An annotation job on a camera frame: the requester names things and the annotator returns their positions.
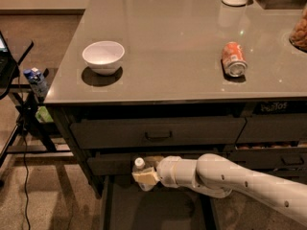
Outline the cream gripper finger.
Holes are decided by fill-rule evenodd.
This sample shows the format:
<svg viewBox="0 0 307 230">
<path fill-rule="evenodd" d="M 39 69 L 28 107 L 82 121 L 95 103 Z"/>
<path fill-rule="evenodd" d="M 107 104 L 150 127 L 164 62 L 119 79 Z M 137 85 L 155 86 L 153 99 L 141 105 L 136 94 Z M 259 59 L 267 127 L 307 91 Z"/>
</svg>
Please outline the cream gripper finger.
<svg viewBox="0 0 307 230">
<path fill-rule="evenodd" d="M 149 167 L 156 168 L 163 159 L 164 159 L 163 156 L 146 156 L 144 158 L 144 161 L 147 168 Z"/>
<path fill-rule="evenodd" d="M 156 185 L 159 182 L 159 178 L 154 167 L 149 167 L 142 171 L 133 172 L 132 177 L 137 183 Z"/>
</svg>

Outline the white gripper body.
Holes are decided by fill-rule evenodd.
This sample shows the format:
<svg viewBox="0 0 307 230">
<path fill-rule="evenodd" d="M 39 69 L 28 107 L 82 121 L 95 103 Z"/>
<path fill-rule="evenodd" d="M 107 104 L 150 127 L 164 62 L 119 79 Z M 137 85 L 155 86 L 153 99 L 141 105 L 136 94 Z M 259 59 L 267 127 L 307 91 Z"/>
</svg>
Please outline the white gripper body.
<svg viewBox="0 0 307 230">
<path fill-rule="evenodd" d="M 168 156 L 159 162 L 156 172 L 161 184 L 165 187 L 195 188 L 198 185 L 196 167 L 196 160 Z"/>
</svg>

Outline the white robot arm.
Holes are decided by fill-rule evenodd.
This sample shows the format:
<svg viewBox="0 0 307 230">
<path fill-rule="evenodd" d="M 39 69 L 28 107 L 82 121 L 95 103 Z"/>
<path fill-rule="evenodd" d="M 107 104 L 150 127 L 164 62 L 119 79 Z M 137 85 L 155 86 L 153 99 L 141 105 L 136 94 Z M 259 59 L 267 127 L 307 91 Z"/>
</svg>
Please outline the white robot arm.
<svg viewBox="0 0 307 230">
<path fill-rule="evenodd" d="M 244 168 L 217 154 L 207 153 L 197 159 L 138 157 L 131 174 L 145 192 L 158 183 L 215 198 L 236 191 L 307 225 L 307 185 Z"/>
</svg>

